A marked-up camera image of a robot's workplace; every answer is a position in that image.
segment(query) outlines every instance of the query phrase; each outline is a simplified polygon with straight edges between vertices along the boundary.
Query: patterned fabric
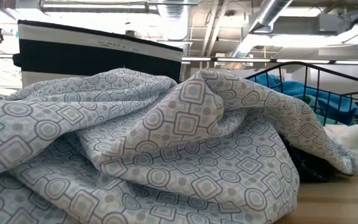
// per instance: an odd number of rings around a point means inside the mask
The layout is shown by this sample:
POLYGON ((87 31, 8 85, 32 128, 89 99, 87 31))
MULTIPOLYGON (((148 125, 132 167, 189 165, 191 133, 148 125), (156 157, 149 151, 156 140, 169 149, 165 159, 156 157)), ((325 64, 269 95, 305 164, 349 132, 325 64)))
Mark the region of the patterned fabric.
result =
POLYGON ((0 101, 0 223, 272 223, 299 186, 278 132, 358 173, 308 105, 232 75, 34 83, 0 101))

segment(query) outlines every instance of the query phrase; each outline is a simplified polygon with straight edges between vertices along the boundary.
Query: metal rack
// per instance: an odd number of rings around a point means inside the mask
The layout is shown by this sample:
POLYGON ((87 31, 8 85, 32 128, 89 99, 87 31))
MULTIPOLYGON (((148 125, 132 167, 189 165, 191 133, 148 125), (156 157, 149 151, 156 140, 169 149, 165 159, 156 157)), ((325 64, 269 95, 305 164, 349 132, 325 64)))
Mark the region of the metal rack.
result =
MULTIPOLYGON (((311 106, 311 107, 312 107, 314 112, 316 112, 316 110, 321 110, 321 111, 325 112, 324 124, 323 125, 326 124, 327 114, 328 114, 328 109, 329 108, 328 107, 327 108, 318 108, 317 107, 319 91, 320 92, 323 91, 323 92, 328 94, 328 104, 330 104, 331 95, 333 95, 333 94, 339 95, 338 109, 341 107, 342 99, 345 99, 345 98, 350 100, 350 102, 351 102, 350 105, 352 105, 352 103, 355 103, 358 106, 358 91, 338 94, 338 93, 333 93, 331 91, 322 90, 320 88, 320 76, 321 76, 320 73, 321 72, 325 72, 325 73, 328 73, 328 74, 331 74, 331 75, 334 75, 334 76, 337 76, 337 77, 346 78, 348 80, 352 80, 352 81, 355 81, 356 83, 358 83, 358 78, 357 77, 352 77, 350 75, 346 75, 346 74, 343 74, 343 73, 340 73, 340 72, 336 72, 336 71, 333 71, 333 70, 330 70, 330 69, 327 69, 327 68, 322 68, 322 67, 319 67, 319 66, 316 66, 316 65, 312 65, 310 63, 297 62, 297 61, 280 63, 278 65, 272 66, 272 67, 270 67, 270 68, 268 68, 266 70, 263 70, 261 72, 257 72, 256 74, 253 74, 252 76, 247 77, 246 79, 256 82, 257 76, 267 74, 268 72, 270 72, 272 70, 278 69, 280 84, 276 85, 276 86, 269 86, 269 82, 267 82, 267 85, 268 85, 269 88, 277 88, 278 87, 280 89, 280 91, 283 93, 283 81, 284 81, 284 78, 283 78, 283 75, 282 75, 282 69, 283 69, 283 67, 288 66, 288 65, 301 65, 301 66, 305 67, 305 82, 303 83, 304 84, 303 99, 305 99, 306 89, 307 88, 314 89, 314 90, 317 91, 316 103, 314 104, 314 106, 311 106), (308 68, 312 68, 312 69, 315 69, 315 70, 318 71, 317 72, 317 86, 308 86, 307 85, 308 84, 308 75, 310 75, 310 74, 308 74, 308 68)), ((358 115, 354 117, 354 122, 356 124, 358 124, 358 115)))

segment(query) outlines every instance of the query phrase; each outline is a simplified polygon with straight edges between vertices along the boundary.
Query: pipe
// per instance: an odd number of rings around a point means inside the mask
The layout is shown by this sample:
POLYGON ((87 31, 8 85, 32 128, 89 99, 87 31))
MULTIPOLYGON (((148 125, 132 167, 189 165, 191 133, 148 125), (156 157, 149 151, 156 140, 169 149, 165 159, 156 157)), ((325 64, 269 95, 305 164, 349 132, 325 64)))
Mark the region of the pipe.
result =
MULTIPOLYGON (((280 12, 286 9, 293 0, 264 0, 260 6, 259 14, 251 30, 263 26, 271 26, 280 16, 280 12)), ((232 57, 246 57, 249 51, 254 47, 250 41, 244 37, 242 43, 234 51, 232 57)))
POLYGON ((260 5, 257 21, 263 26, 271 26, 293 0, 264 0, 260 5))
POLYGON ((208 26, 205 31, 205 38, 203 42, 203 48, 201 49, 201 56, 204 56, 205 54, 206 46, 208 44, 208 40, 211 35, 212 27, 214 26, 215 15, 216 15, 216 11, 218 10, 218 4, 219 4, 219 0, 214 0, 211 10, 211 16, 209 17, 208 26))
MULTIPOLYGON (((166 2, 178 2, 177 0, 167 0, 166 2)), ((186 40, 188 38, 189 11, 190 7, 186 5, 158 5, 158 11, 165 20, 165 36, 168 40, 186 40)), ((188 44, 169 43, 168 45, 183 49, 183 55, 188 54, 188 44)))
POLYGON ((216 23, 214 32, 212 34, 212 40, 211 43, 209 43, 209 47, 208 47, 208 51, 206 53, 206 56, 210 56, 212 49, 215 45, 215 41, 216 41, 216 37, 218 36, 219 33, 219 28, 221 27, 222 21, 223 21, 223 17, 226 13, 226 9, 227 9, 227 5, 230 3, 230 0, 224 0, 222 8, 221 8, 221 14, 219 15, 218 21, 216 23))

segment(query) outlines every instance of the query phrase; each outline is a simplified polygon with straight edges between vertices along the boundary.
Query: ductwork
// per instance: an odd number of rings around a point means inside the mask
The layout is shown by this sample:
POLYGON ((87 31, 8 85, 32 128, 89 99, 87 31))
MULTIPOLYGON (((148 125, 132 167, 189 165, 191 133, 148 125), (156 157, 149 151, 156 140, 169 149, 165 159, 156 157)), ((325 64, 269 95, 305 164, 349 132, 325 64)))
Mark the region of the ductwork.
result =
MULTIPOLYGON (((256 19, 249 21, 248 33, 266 27, 272 30, 273 23, 278 19, 280 13, 286 9, 293 0, 264 0, 260 5, 256 19)), ((246 57, 249 51, 255 47, 249 44, 249 40, 244 37, 242 43, 233 51, 232 57, 246 57)))
MULTIPOLYGON (((184 5, 166 4, 159 5, 158 11, 165 22, 165 36, 168 40, 179 41, 188 38, 188 24, 190 7, 184 5)), ((183 49, 183 54, 188 55, 188 44, 168 43, 168 45, 183 49)))
POLYGON ((264 0, 260 5, 257 22, 263 26, 271 26, 293 0, 264 0))

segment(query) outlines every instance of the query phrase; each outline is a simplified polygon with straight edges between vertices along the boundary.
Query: bedsheet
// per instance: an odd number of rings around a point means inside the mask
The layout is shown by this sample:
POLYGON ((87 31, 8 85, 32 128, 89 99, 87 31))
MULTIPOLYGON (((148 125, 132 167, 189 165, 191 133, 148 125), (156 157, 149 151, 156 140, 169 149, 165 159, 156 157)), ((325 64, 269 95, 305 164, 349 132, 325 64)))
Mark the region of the bedsheet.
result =
POLYGON ((358 174, 308 105, 233 75, 34 83, 0 101, 0 223, 272 223, 299 186, 278 133, 358 174))

